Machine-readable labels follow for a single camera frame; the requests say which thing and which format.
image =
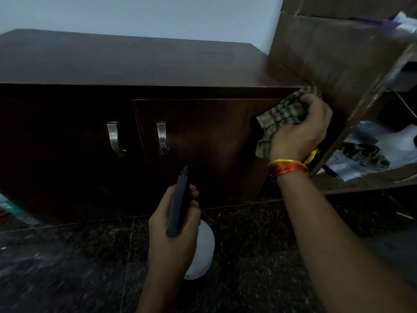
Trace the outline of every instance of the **cleaning cloth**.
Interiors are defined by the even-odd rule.
[[[383,156],[378,146],[344,142],[342,143],[340,150],[346,157],[365,167],[377,171],[383,171],[389,168],[390,162]]]
[[[308,107],[300,101],[303,94],[312,93],[323,98],[321,90],[316,86],[301,88],[279,101],[269,111],[257,116],[259,125],[264,129],[263,138],[256,145],[255,155],[259,158],[269,158],[271,140],[275,132],[287,124],[300,124],[308,114]]]

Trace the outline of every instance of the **cabinet top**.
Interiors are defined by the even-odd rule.
[[[13,30],[0,35],[0,57],[2,84],[307,85],[248,43]]]

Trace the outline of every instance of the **metal handle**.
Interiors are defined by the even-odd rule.
[[[156,123],[156,129],[158,130],[159,148],[161,149],[161,154],[166,155],[169,151],[166,144],[166,122]]]
[[[125,156],[126,150],[120,148],[119,140],[117,139],[117,122],[108,122],[107,123],[108,135],[110,137],[110,144],[114,152],[119,156]]]

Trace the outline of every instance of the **dark brown wooden cabinet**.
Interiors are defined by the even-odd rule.
[[[307,85],[244,43],[15,30],[0,57],[0,193],[56,223],[150,214],[185,165],[202,207],[255,199],[255,116]]]

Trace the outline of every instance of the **plaid rag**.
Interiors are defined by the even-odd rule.
[[[370,144],[354,144],[344,142],[340,150],[343,154],[360,163],[362,166],[383,171],[389,168],[389,160],[386,159],[378,146]]]
[[[257,116],[259,125],[264,129],[263,138],[256,145],[255,155],[259,158],[269,158],[271,140],[275,132],[287,124],[300,124],[308,114],[308,109],[300,102],[305,93],[312,93],[323,98],[321,90],[316,86],[301,88],[279,101],[271,110]]]

